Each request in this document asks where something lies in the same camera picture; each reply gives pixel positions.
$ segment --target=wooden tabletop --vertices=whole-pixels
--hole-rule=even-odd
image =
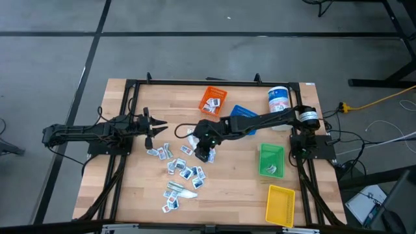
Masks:
[[[109,79],[102,103],[104,117],[118,115],[124,85],[125,79]],[[268,87],[219,88],[228,92],[220,112],[221,116],[228,116],[236,104],[258,114],[269,113]],[[168,175],[168,160],[160,161],[158,157],[146,153],[144,136],[135,137],[133,150],[125,166],[116,221],[272,225],[265,221],[267,193],[269,185],[277,185],[296,191],[294,224],[305,225],[298,172],[289,164],[287,157],[290,150],[290,131],[260,129],[254,136],[226,140],[221,146],[216,146],[213,164],[203,163],[194,155],[188,156],[179,150],[182,145],[190,146],[187,139],[174,136],[174,129],[178,124],[198,123],[203,118],[215,120],[198,110],[205,89],[206,86],[200,85],[140,85],[136,113],[141,113],[143,107],[148,107],[154,118],[168,122],[169,128],[153,139],[153,147],[158,148],[169,142],[175,159],[186,160],[187,166],[202,166],[207,178],[203,187],[194,190],[192,181],[186,181],[177,171],[175,175]],[[315,85],[300,83],[300,90],[303,104],[316,107],[319,116],[322,117]],[[178,135],[185,135],[186,131],[186,127],[179,128]],[[322,123],[316,134],[326,134]],[[260,143],[277,144],[285,148],[284,179],[259,175],[257,148]],[[108,162],[108,155],[99,155],[86,166],[73,213],[74,218],[83,215],[102,191]],[[338,219],[346,222],[334,169],[324,160],[314,160],[314,163],[320,195]],[[186,189],[197,192],[198,197],[179,198],[179,209],[165,214],[162,212],[162,206],[166,204],[163,192],[167,190],[166,184],[169,181],[175,181],[184,185]],[[105,217],[109,216],[111,201],[112,194],[107,202]],[[317,223],[315,204],[310,195],[309,205],[313,221]]]

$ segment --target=orange box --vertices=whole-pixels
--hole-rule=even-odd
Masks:
[[[222,105],[224,104],[224,102],[226,100],[226,97],[227,97],[227,91],[221,90],[219,88],[215,88],[215,87],[212,87],[212,86],[208,86],[207,90],[205,91],[205,94],[203,95],[203,98],[201,100],[200,107],[198,107],[198,108],[201,112],[219,117]],[[206,111],[206,110],[202,109],[203,106],[205,104],[207,104],[207,100],[210,99],[210,98],[219,98],[220,99],[220,106],[215,109],[215,113],[212,113],[212,112],[209,112],[209,111]]]

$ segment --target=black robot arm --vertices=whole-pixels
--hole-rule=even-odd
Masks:
[[[296,111],[299,112],[299,120],[296,117]],[[315,131],[320,127],[316,109],[308,106],[297,106],[250,118],[226,116],[220,118],[219,122],[200,120],[193,133],[200,140],[196,146],[195,155],[206,162],[211,148],[221,145],[223,140],[237,140],[245,137],[252,130],[285,124],[300,130],[302,137],[298,139],[299,150],[304,151],[304,149],[316,145],[314,141]]]
[[[127,138],[147,135],[145,146],[150,150],[153,147],[151,137],[168,128],[166,126],[152,128],[161,124],[166,124],[166,122],[152,118],[148,108],[145,107],[143,114],[139,114],[135,121],[133,121],[133,116],[128,114],[91,126],[51,125],[43,130],[42,143],[51,148],[66,142],[85,141],[100,143],[107,148],[122,148]]]

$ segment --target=yellow cable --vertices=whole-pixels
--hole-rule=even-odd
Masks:
[[[367,107],[370,107],[370,106],[372,106],[372,105],[375,105],[375,104],[377,104],[377,103],[379,103],[379,102],[381,102],[381,101],[387,100],[387,99],[392,98],[392,97],[395,97],[395,96],[397,96],[397,95],[401,95],[401,94],[403,94],[404,92],[407,92],[407,91],[412,90],[412,89],[414,89],[414,88],[416,88],[416,85],[414,85],[414,86],[412,86],[412,87],[410,87],[410,88],[407,88],[407,89],[405,89],[405,90],[403,90],[403,91],[400,91],[400,92],[398,92],[397,94],[393,94],[393,95],[387,96],[387,97],[385,97],[385,98],[383,97],[382,99],[379,99],[379,100],[377,100],[377,101],[375,101],[375,102],[372,102],[372,103],[370,103],[370,104],[364,105],[364,106],[362,106],[362,107],[350,107],[350,106],[348,106],[346,103],[343,103],[343,109],[342,109],[342,111],[343,111],[344,113],[348,113],[348,111],[358,111],[358,110],[362,110],[362,109],[364,109],[364,108],[367,108]]]

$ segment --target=concrete floor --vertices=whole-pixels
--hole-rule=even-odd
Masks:
[[[401,5],[391,1],[406,32],[411,26]],[[104,1],[28,2],[3,0],[0,31],[95,31]],[[110,6],[104,31],[394,31],[378,3],[334,3],[323,18],[317,6],[301,0],[151,1],[117,0]],[[0,118],[5,140],[26,148],[23,157],[0,157],[0,226],[28,224],[52,154],[40,143],[42,129],[64,123],[92,39],[0,37]],[[251,81],[314,82],[323,110],[345,101],[360,106],[398,92],[351,88],[347,80],[384,79],[410,60],[398,40],[323,38],[101,38],[75,124],[97,118],[108,78],[204,79],[207,76]],[[415,79],[415,74],[407,79]],[[416,112],[398,101],[416,102],[408,92],[372,108],[340,115],[342,129],[368,140],[399,137],[415,129]],[[330,122],[335,127],[335,119]],[[416,144],[409,143],[416,149]],[[359,144],[337,144],[337,152]],[[66,155],[84,161],[87,145],[71,143]],[[353,159],[356,153],[339,157]],[[368,173],[416,163],[403,142],[364,151]],[[45,222],[71,219],[81,182],[81,167],[64,160]]]

